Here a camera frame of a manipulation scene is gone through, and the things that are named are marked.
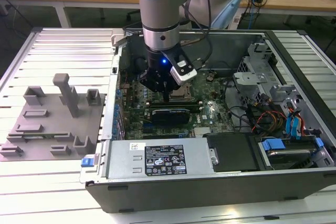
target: black plastic cover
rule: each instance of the black plastic cover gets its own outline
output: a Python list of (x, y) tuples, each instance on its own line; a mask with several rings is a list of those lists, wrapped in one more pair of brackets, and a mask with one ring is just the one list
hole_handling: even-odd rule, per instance
[(225, 132), (207, 134), (209, 148), (215, 149), (215, 172), (253, 172), (266, 170), (252, 133)]

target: robotic arm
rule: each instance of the robotic arm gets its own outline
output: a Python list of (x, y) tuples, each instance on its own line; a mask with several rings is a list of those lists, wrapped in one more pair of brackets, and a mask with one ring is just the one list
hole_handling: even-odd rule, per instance
[[(232, 0), (211, 0), (213, 2), (213, 20), (223, 16)], [(165, 101), (169, 93), (190, 81), (197, 72), (180, 45), (180, 17), (188, 16), (186, 8), (204, 25), (208, 25), (207, 0), (140, 0), (141, 20), (144, 41), (148, 51), (148, 69), (142, 74), (140, 82), (154, 92), (161, 92)]]

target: blue tab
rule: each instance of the blue tab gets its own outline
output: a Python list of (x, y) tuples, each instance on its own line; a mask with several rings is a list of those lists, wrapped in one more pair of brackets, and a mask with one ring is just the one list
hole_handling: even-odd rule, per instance
[(269, 151), (271, 149), (271, 146), (269, 146), (267, 140), (262, 142), (264, 150)]
[(286, 133), (289, 134), (290, 133), (290, 123), (292, 121), (292, 117), (288, 116), (287, 117), (287, 121), (286, 121)]
[(317, 138), (315, 139), (315, 141), (316, 141), (316, 144), (317, 144), (317, 146), (318, 146), (319, 148), (324, 147), (324, 143), (323, 143), (323, 141), (322, 141), (321, 138), (317, 137)]
[(299, 119), (294, 118), (293, 120), (293, 126), (292, 126), (292, 131), (291, 131), (291, 136), (294, 136), (296, 139), (300, 139), (298, 136), (298, 125), (299, 125)]
[(266, 139), (262, 142), (264, 150), (282, 150), (286, 149), (285, 145), (283, 144), (280, 138), (270, 138)]
[(81, 167), (94, 167), (94, 158), (85, 157), (82, 159)]

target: blue drive latch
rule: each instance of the blue drive latch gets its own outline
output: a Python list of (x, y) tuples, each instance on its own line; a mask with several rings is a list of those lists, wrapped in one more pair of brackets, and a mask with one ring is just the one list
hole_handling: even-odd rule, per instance
[(269, 138), (262, 142), (264, 150), (284, 150), (286, 149), (280, 138)]

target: gray pillar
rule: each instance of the gray pillar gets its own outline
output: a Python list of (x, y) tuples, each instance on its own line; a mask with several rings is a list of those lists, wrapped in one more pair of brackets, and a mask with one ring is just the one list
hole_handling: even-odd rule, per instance
[(53, 83), (59, 88), (62, 93), (63, 100), (65, 101), (67, 107), (73, 118), (78, 117), (79, 110), (77, 107), (76, 98), (72, 95), (71, 88), (69, 86), (69, 75), (67, 73), (57, 73), (54, 76)]

